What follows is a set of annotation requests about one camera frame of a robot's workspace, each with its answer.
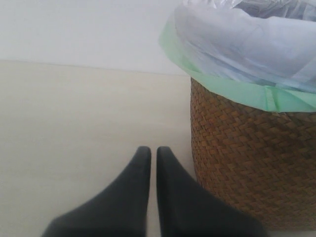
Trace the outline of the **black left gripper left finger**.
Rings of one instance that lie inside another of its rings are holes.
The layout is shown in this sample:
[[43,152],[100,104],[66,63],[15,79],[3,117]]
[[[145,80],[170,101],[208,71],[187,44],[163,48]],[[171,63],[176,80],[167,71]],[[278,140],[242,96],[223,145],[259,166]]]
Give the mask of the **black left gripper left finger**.
[[141,146],[122,173],[97,196],[48,225],[44,237],[144,237],[151,150]]

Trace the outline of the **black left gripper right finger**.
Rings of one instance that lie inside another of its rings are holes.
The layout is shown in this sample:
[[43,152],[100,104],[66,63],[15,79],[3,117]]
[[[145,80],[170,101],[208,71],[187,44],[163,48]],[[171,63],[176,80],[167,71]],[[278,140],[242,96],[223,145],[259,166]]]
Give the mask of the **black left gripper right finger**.
[[157,149],[156,183],[163,237],[267,237],[255,218],[198,184],[169,147]]

